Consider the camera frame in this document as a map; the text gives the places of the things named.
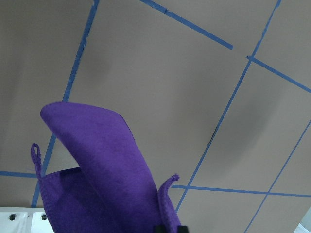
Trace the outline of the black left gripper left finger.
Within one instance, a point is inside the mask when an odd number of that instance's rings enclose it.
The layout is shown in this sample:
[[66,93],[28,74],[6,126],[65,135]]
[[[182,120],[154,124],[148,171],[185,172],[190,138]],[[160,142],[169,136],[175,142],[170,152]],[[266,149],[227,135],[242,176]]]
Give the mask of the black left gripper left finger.
[[153,227],[153,233],[166,233],[166,228],[164,225],[157,225]]

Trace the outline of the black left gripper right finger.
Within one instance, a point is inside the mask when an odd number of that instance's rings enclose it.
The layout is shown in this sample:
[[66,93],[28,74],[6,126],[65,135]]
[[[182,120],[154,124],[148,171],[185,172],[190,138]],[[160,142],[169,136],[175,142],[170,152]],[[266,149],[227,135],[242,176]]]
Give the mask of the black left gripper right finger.
[[177,226],[177,233],[189,233],[188,226],[185,225]]

